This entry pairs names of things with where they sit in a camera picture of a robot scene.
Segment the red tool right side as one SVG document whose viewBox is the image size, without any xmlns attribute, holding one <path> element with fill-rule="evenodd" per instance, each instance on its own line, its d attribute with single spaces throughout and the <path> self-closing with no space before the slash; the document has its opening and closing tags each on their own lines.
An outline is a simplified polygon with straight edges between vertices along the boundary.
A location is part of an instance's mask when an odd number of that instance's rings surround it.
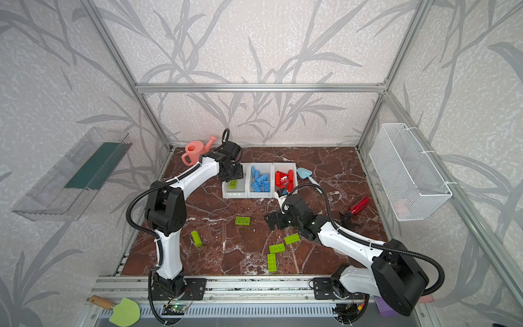
<svg viewBox="0 0 523 327">
<path fill-rule="evenodd" d="M 347 212 L 340 212 L 340 224 L 348 230 L 359 228 L 361 225 L 354 219 L 354 217 L 369 205 L 369 200 L 368 197 L 363 197 L 360 201 L 352 205 Z"/>
</svg>

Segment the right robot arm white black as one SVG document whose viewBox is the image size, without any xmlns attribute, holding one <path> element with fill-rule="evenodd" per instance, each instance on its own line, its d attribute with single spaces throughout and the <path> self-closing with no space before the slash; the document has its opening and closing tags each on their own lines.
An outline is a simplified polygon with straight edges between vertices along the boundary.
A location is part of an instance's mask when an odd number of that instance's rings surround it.
<svg viewBox="0 0 523 327">
<path fill-rule="evenodd" d="M 400 241 L 376 241 L 352 232 L 335 222 L 329 208 L 326 215 L 315 214 L 297 189 L 279 189 L 274 197 L 280 208 L 264 217 L 271 230 L 293 227 L 300 237 L 361 264 L 360 268 L 342 265 L 331 276 L 339 298 L 352 293 L 377 296 L 395 312 L 409 316 L 419 299 L 444 284 L 445 271 L 438 261 L 408 250 Z"/>
</svg>

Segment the clear plastic wall shelf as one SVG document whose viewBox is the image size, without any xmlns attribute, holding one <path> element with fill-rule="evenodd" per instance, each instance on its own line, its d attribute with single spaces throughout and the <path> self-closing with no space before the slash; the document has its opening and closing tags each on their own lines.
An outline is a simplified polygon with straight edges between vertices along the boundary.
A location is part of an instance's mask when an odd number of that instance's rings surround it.
<svg viewBox="0 0 523 327">
<path fill-rule="evenodd" d="M 75 222 L 126 156 L 128 132 L 91 128 L 12 208 L 33 222 Z"/>
</svg>

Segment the pink watering can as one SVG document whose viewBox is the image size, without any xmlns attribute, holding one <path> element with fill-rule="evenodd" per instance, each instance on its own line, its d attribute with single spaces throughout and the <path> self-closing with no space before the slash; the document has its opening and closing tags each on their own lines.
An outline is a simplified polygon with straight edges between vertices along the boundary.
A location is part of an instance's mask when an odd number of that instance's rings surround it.
<svg viewBox="0 0 523 327">
<path fill-rule="evenodd" d="M 196 165 L 199 162 L 200 157 L 211 150 L 215 141 L 217 141 L 217 139 L 214 136 L 211 136 L 206 144 L 201 141 L 190 142 L 185 147 L 185 153 L 181 157 L 182 162 L 189 167 Z"/>
</svg>

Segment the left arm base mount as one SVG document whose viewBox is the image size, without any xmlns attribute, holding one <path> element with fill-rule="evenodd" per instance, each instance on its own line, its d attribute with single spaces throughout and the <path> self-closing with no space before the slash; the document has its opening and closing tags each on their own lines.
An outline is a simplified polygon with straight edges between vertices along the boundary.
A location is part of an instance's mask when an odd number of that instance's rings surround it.
<svg viewBox="0 0 523 327">
<path fill-rule="evenodd" d="M 179 299 L 182 301 L 202 301 L 206 289 L 205 278 L 163 279 L 153 277 L 148 298 L 153 301 Z"/>
</svg>

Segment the green lego bottom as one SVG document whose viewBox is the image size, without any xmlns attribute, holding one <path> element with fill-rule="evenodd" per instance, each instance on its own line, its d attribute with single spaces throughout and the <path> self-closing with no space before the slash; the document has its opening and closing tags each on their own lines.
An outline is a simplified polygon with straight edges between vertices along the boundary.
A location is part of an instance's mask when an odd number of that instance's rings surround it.
<svg viewBox="0 0 523 327">
<path fill-rule="evenodd" d="M 276 254 L 270 253 L 267 255 L 267 262 L 268 262 L 268 272 L 274 273 L 277 272 L 277 263 L 276 263 Z"/>
</svg>

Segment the white three-compartment bin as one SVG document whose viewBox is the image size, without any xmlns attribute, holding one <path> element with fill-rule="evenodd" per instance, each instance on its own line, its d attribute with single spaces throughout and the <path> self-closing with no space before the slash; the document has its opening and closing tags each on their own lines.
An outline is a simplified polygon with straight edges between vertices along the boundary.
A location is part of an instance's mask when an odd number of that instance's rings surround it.
<svg viewBox="0 0 523 327">
<path fill-rule="evenodd" d="M 223 198 L 274 198 L 287 195 L 298 185 L 295 163 L 244 163 L 241 179 L 223 182 Z"/>
</svg>

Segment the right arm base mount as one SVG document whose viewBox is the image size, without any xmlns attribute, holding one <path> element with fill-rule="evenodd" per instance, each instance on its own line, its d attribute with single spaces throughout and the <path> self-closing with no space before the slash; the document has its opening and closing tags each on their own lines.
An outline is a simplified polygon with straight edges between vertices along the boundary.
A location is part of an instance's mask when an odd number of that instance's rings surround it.
<svg viewBox="0 0 523 327">
<path fill-rule="evenodd" d="M 345 289 L 335 286 L 329 277 L 313 278 L 310 287 L 313 289 L 314 298 L 317 301 L 343 300 L 350 297 Z"/>
</svg>

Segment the red lego pair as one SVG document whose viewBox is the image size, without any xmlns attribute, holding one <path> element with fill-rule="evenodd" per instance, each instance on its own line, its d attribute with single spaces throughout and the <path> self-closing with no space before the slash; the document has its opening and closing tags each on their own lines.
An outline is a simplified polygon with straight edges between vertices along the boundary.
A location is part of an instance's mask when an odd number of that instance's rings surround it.
<svg viewBox="0 0 523 327">
<path fill-rule="evenodd" d="M 294 183 L 294 171 L 293 170 L 288 170 L 287 180 L 288 180 L 289 184 L 293 184 Z"/>
</svg>

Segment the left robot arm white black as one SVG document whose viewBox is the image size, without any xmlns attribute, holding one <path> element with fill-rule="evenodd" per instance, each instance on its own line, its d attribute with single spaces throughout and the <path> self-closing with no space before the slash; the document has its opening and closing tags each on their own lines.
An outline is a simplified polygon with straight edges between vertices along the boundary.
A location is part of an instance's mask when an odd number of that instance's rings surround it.
<svg viewBox="0 0 523 327">
<path fill-rule="evenodd" d="M 125 211 L 127 223 L 153 236 L 157 264 L 152 272 L 151 290 L 169 297 L 180 297 L 187 289 L 180 255 L 181 230 L 187 220 L 185 200 L 209 179 L 221 182 L 244 178 L 240 163 L 242 148 L 230 140 L 224 129 L 221 144 L 206 151 L 180 175 L 165 182 L 155 181 L 147 191 L 134 198 Z"/>
</svg>

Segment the light blue toy shovel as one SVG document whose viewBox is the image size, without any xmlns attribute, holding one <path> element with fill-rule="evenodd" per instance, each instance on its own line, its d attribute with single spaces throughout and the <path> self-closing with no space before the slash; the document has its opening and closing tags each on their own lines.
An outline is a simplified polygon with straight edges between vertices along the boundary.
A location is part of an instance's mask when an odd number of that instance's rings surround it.
<svg viewBox="0 0 523 327">
<path fill-rule="evenodd" d="M 302 180 L 309 181 L 312 185 L 315 185 L 316 190 L 320 194 L 323 194 L 323 192 L 320 188 L 320 184 L 312 177 L 312 175 L 313 175 L 312 171 L 310 171 L 306 168 L 297 168 L 296 173 Z"/>
</svg>

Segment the circuit board with led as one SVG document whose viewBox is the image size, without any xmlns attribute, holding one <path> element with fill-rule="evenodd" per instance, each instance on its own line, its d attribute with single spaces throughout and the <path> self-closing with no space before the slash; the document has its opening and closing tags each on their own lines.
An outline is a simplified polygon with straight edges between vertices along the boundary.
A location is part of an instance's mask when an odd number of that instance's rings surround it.
<svg viewBox="0 0 523 327">
<path fill-rule="evenodd" d="M 188 313 L 191 304 L 168 304 L 164 305 L 162 309 L 162 316 L 174 317 L 174 316 L 183 316 Z"/>
</svg>

